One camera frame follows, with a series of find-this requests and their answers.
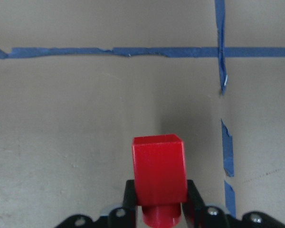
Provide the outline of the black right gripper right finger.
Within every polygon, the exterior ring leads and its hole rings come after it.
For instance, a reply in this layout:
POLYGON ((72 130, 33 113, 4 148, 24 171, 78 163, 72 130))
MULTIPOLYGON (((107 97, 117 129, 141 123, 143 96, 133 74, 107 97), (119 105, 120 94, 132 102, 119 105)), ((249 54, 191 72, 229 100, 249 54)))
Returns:
POLYGON ((182 212, 188 228, 200 228, 205 203, 193 180, 187 180, 187 200, 182 203, 182 212))

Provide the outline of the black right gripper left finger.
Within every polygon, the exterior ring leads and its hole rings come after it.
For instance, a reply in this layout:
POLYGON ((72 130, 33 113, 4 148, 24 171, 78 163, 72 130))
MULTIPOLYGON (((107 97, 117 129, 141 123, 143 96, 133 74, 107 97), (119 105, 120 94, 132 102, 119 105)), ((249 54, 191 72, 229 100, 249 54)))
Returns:
POLYGON ((126 228, 135 228, 137 220, 137 200, 134 180, 127 180, 123 196, 123 209, 126 211, 126 228))

